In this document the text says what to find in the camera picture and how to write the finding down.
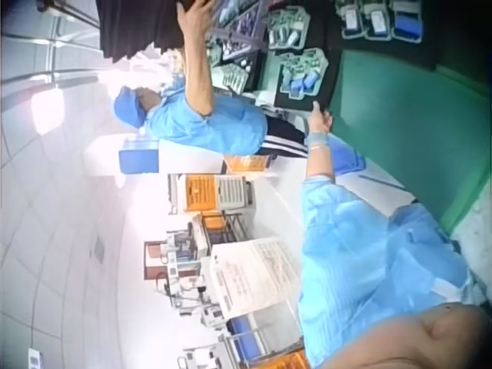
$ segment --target green wall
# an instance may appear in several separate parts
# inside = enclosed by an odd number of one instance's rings
[[[334,133],[386,169],[451,231],[490,177],[489,100],[444,75],[345,52]]]

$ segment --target blue surgical cap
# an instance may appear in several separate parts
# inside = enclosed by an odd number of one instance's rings
[[[115,114],[119,120],[137,129],[145,123],[145,110],[140,106],[136,92],[128,87],[122,87],[115,99]]]

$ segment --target blue gown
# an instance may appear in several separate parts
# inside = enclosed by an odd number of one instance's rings
[[[298,311],[313,368],[383,319],[473,302],[465,260],[421,204],[388,219],[315,176],[303,183],[302,208]]]

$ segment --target person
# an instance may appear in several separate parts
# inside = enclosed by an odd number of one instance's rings
[[[492,330],[476,306],[481,301],[465,260],[422,204],[398,208],[387,219],[336,184],[328,135],[332,122],[315,103],[301,194],[298,302],[309,364],[471,367]]]
[[[184,36],[185,84],[161,97],[148,88],[123,87],[115,114],[133,127],[145,127],[157,138],[224,155],[276,155],[306,158],[304,132],[267,116],[243,99],[215,94],[205,48],[214,0],[196,2],[178,23]]]

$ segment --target white paper sign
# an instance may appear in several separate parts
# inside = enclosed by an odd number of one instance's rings
[[[216,244],[210,268],[226,320],[282,302],[301,280],[299,262],[279,238]]]

